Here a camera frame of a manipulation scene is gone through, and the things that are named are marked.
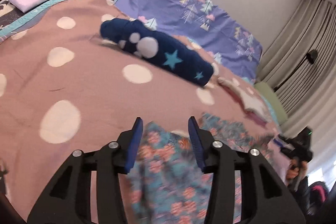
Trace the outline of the person's right hand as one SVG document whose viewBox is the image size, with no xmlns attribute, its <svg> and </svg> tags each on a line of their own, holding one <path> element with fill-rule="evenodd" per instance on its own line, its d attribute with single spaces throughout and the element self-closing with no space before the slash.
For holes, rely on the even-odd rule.
<svg viewBox="0 0 336 224">
<path fill-rule="evenodd" d="M 296 159 L 291 159 L 289 168 L 286 172 L 286 181 L 290 182 L 296 177 L 301 181 L 306 177 L 307 173 L 307 161 L 302 161 L 301 164 Z"/>
</svg>

